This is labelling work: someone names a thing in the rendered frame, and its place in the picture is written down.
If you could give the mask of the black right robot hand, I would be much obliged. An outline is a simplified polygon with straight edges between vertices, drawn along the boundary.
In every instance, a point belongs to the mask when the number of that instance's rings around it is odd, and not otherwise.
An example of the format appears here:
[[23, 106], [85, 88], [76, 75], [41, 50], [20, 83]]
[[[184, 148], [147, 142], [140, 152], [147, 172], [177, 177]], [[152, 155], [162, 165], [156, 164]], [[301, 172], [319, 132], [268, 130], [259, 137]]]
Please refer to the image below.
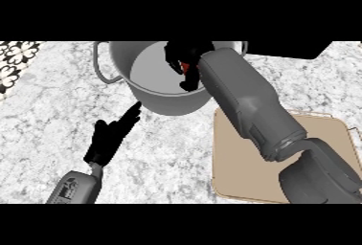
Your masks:
[[[197, 89], [199, 70], [197, 62], [203, 53], [214, 50], [211, 41], [168, 41], [163, 47], [165, 61], [177, 72], [184, 75], [184, 81], [180, 82], [180, 88], [186, 92]], [[188, 64], [188, 70], [183, 73], [181, 62]]]

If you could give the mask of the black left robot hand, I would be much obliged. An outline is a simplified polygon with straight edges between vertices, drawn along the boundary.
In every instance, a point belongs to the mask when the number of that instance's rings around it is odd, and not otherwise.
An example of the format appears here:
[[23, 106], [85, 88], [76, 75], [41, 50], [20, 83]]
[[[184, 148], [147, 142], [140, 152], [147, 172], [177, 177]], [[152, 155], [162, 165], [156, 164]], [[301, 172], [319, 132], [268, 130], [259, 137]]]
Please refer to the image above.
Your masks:
[[122, 139], [140, 120], [141, 103], [137, 101], [116, 121], [106, 123], [98, 120], [94, 124], [91, 144], [82, 160], [103, 167], [115, 156]]

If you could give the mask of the grey metal pot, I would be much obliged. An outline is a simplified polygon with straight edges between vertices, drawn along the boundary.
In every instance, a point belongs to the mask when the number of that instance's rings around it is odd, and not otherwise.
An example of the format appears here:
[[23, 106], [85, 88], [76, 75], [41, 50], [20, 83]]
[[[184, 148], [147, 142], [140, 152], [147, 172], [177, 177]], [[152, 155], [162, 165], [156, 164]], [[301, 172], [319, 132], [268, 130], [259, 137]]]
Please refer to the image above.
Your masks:
[[118, 76], [104, 78], [97, 60], [101, 41], [92, 43], [92, 68], [97, 78], [112, 84], [122, 80], [143, 107], [165, 116], [183, 116], [194, 112], [211, 95], [202, 82], [197, 89], [186, 92], [180, 88], [184, 75], [178, 75], [165, 61], [163, 47], [168, 41], [107, 41], [112, 64]]

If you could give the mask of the beige tray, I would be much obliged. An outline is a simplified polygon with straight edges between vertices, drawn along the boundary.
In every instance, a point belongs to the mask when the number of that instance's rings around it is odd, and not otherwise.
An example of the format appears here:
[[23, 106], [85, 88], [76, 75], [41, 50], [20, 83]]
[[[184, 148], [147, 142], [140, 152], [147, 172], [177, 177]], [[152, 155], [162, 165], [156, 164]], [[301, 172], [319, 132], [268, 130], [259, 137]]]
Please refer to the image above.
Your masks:
[[[324, 141], [362, 178], [358, 150], [351, 129], [330, 114], [289, 110], [308, 136]], [[265, 162], [251, 140], [243, 139], [220, 108], [214, 110], [212, 188], [218, 196], [264, 203], [286, 203], [279, 188], [279, 172], [296, 161]]]

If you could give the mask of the black appliance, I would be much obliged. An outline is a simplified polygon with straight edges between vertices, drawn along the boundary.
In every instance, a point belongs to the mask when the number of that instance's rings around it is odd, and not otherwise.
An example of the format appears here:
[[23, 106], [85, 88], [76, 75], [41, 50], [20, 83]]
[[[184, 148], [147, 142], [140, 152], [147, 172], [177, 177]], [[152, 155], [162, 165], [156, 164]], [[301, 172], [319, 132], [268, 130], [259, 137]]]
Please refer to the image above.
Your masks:
[[314, 59], [329, 45], [330, 41], [249, 41], [246, 53], [259, 56]]

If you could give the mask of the black and white patterned tile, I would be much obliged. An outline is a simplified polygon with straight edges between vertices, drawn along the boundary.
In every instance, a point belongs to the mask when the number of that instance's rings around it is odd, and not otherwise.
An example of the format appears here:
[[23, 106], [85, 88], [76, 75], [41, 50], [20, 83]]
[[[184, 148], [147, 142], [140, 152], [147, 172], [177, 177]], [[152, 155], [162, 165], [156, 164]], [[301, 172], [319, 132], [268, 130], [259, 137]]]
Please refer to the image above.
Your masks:
[[14, 87], [42, 46], [42, 41], [0, 41], [0, 95]]

